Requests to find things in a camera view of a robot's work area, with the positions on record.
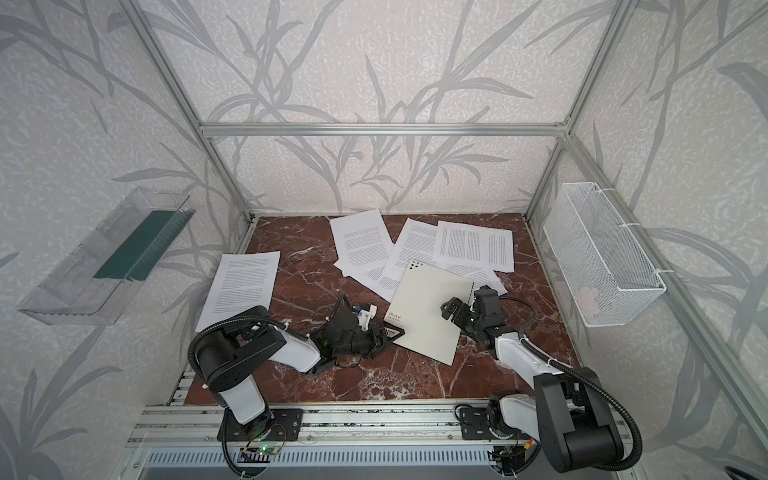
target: wall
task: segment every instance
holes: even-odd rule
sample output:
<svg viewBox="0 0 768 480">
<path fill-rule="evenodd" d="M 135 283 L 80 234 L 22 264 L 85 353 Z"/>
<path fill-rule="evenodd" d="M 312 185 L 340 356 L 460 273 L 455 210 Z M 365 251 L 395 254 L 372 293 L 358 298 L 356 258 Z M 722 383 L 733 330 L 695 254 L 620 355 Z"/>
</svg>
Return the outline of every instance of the wall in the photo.
<svg viewBox="0 0 768 480">
<path fill-rule="evenodd" d="M 545 122 L 613 0 L 141 0 L 206 122 Z M 549 138 L 234 137 L 256 211 L 524 211 Z"/>
<path fill-rule="evenodd" d="M 768 392 L 768 4 L 641 2 L 575 131 L 704 312 Z M 541 232 L 566 157 L 532 219 L 582 359 L 632 412 L 648 478 L 758 478 L 768 457 L 664 300 L 585 329 Z"/>
<path fill-rule="evenodd" d="M 0 5 L 0 475 L 106 478 L 244 223 L 113 2 Z M 113 326 L 16 311 L 135 187 L 197 210 Z"/>
</svg>

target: gray floor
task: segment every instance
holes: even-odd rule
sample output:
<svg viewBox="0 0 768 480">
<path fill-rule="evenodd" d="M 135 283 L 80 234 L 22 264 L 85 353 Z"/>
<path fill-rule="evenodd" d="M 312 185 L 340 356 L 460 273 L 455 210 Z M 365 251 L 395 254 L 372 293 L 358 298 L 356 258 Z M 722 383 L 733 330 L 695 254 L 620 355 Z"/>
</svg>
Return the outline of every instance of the gray floor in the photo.
<svg viewBox="0 0 768 480">
<path fill-rule="evenodd" d="M 141 480 L 236 480 L 227 468 L 148 468 Z M 259 480 L 499 480 L 502 478 L 490 467 L 341 467 L 341 468 L 268 468 Z M 614 480 L 616 474 L 593 468 L 576 472 L 557 473 L 543 455 L 539 455 L 530 468 L 518 475 L 521 480 Z"/>
</svg>

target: beige notebook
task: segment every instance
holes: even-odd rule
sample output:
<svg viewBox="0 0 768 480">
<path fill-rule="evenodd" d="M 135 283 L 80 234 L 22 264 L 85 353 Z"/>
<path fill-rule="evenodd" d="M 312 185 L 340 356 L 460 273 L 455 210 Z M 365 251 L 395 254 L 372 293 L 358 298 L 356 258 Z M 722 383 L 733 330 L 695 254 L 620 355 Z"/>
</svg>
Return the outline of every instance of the beige notebook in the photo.
<svg viewBox="0 0 768 480">
<path fill-rule="evenodd" d="M 395 344 L 453 365 L 461 329 L 442 318 L 440 306 L 454 296 L 467 303 L 470 295 L 469 278 L 412 260 L 384 316 L 405 330 Z"/>
</svg>

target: white wire mesh basket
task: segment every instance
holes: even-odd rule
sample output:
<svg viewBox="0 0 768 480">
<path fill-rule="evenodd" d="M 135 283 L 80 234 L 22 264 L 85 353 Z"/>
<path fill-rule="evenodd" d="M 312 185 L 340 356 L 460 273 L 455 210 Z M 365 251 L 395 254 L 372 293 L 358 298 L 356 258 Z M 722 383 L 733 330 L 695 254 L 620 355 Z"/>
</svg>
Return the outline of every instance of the white wire mesh basket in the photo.
<svg viewBox="0 0 768 480">
<path fill-rule="evenodd" d="M 544 232 L 586 326 L 626 325 L 667 290 L 595 183 L 562 184 Z"/>
</svg>

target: marble tabletop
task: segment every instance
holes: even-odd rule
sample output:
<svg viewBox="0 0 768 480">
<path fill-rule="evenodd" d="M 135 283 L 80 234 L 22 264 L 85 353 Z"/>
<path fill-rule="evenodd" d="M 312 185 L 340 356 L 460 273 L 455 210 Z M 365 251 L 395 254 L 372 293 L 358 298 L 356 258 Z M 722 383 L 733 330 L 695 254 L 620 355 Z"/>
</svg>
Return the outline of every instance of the marble tabletop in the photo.
<svg viewBox="0 0 768 480">
<path fill-rule="evenodd" d="M 578 364 L 522 215 L 385 215 L 384 223 L 393 242 L 408 217 L 434 225 L 445 220 L 512 230 L 515 272 L 498 276 L 510 296 L 520 297 L 537 309 L 538 320 L 528 331 L 533 342 L 562 362 Z M 261 217 L 247 249 L 247 253 L 280 251 L 270 312 L 300 333 L 322 327 L 339 291 L 346 293 L 353 305 L 373 303 L 382 313 L 389 306 L 333 266 L 337 257 L 329 218 Z M 521 325 L 530 312 L 515 302 L 502 302 L 502 308 L 507 322 L 514 326 Z M 339 366 L 317 376 L 274 362 L 267 362 L 253 376 L 268 403 L 485 398 L 510 389 L 533 393 L 514 372 L 501 367 L 463 334 L 452 366 L 394 346 L 375 359 L 341 358 Z M 195 379 L 186 403 L 213 405 L 215 401 Z"/>
</svg>

